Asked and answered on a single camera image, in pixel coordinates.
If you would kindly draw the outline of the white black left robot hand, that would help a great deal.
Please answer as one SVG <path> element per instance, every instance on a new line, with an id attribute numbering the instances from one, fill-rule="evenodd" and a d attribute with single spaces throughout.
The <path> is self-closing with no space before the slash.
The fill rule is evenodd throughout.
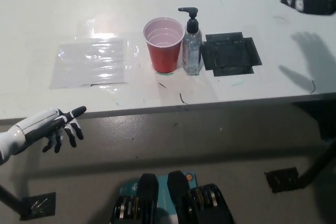
<path id="1" fill-rule="evenodd" d="M 68 135 L 70 145 L 76 147 L 76 139 L 83 140 L 82 129 L 77 117 L 84 114 L 86 110 L 85 106 L 80 106 L 67 113 L 60 109 L 48 109 L 18 122 L 16 126 L 23 132 L 24 142 L 17 145 L 12 154 L 17 155 L 23 152 L 44 137 L 48 139 L 48 143 L 43 148 L 43 152 L 53 148 L 55 153 L 58 153 L 62 146 L 63 132 Z"/>

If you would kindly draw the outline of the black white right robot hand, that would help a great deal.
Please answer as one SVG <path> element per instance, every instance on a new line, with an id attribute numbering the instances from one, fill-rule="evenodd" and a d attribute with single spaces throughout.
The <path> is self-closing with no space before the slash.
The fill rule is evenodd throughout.
<path id="1" fill-rule="evenodd" d="M 280 2 L 303 14 L 320 16 L 335 14 L 335 0 L 280 0 Z"/>

